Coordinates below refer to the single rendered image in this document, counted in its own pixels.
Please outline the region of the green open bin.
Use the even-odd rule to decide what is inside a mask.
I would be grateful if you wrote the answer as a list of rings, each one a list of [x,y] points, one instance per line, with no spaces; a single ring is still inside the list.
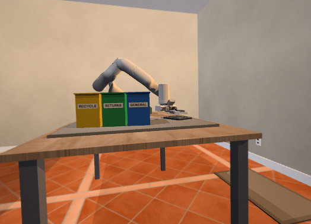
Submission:
[[[127,97],[125,92],[100,92],[103,127],[128,124]]]

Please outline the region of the yellow bin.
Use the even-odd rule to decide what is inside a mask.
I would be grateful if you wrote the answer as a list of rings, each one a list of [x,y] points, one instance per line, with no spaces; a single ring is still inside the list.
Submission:
[[[102,127],[101,94],[74,94],[77,128]]]

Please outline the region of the blue open bin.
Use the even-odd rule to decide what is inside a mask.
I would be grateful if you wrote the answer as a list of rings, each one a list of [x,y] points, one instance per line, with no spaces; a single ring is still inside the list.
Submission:
[[[150,125],[150,92],[125,92],[128,126]]]

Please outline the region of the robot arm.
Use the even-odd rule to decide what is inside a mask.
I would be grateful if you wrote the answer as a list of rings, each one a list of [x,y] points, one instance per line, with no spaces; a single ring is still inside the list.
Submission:
[[[169,99],[169,84],[157,84],[149,74],[137,67],[130,60],[118,57],[94,82],[93,89],[97,92],[103,91],[109,85],[109,92],[123,92],[118,88],[114,80],[124,71],[148,90],[158,96],[160,105],[172,106],[175,100]]]

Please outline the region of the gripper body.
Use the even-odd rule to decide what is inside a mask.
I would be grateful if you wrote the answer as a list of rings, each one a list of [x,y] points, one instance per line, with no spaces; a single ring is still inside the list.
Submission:
[[[168,105],[156,105],[156,106],[155,106],[155,110],[156,110],[156,111],[164,111],[164,108],[165,108],[165,107],[169,107],[169,110],[170,110],[170,107],[176,107],[176,105],[172,105],[172,106],[168,106]],[[169,111],[169,110],[168,110],[168,111]]]

